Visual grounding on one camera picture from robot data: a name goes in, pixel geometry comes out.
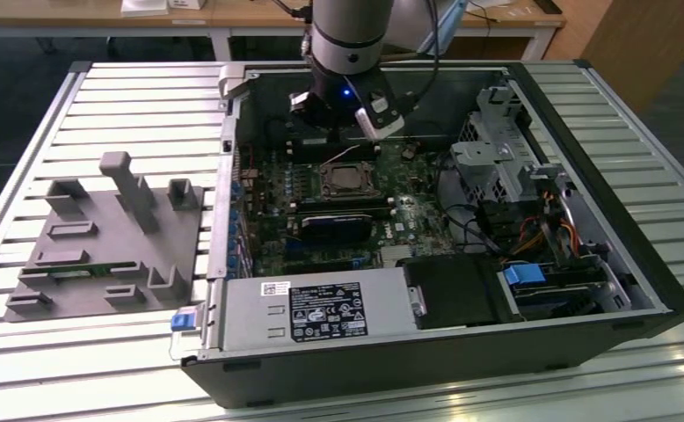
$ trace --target cpu socket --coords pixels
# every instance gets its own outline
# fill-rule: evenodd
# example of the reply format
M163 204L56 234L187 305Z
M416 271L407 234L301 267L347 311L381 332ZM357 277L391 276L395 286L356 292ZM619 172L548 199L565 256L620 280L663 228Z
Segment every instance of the cpu socket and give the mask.
M373 184L373 166L367 163L331 163L320 166L324 200L375 198L380 191Z

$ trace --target power supply label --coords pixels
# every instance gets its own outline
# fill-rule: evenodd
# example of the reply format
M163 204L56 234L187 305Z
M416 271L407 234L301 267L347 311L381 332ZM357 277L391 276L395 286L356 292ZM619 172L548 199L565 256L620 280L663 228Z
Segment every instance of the power supply label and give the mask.
M360 283L289 289L292 339L296 342L367 335Z

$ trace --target gray stand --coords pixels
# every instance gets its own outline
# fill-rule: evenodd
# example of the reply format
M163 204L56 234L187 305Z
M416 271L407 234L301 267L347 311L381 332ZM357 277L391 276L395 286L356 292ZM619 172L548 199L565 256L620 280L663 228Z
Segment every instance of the gray stand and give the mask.
M8 298L5 320L176 309L191 301L203 188L173 179L151 189L131 156L105 153L100 169L119 193L56 180L35 251Z

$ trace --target barcode sticker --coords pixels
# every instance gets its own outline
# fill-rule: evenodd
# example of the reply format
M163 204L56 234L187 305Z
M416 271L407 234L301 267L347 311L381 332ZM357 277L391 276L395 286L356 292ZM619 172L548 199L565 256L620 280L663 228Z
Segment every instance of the barcode sticker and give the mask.
M289 294L289 288L292 287L291 281L279 281L272 283L260 283L260 295L261 296L281 296Z

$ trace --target metal workbench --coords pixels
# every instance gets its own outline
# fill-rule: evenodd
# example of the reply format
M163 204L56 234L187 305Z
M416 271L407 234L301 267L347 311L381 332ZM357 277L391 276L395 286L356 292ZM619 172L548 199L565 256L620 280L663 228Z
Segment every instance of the metal workbench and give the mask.
M527 67L684 285L683 167L593 69L569 62ZM87 190L112 189L97 169L104 151L127 150L132 171L148 176L152 187L184 177L211 188L193 300L205 295L224 118L220 65L97 63L75 70L0 196L0 420L684 418L684 324L572 369L224 411L172 360L173 311L3 322L5 299L49 212L43 195L51 180L75 177ZM543 134L535 135L553 160Z

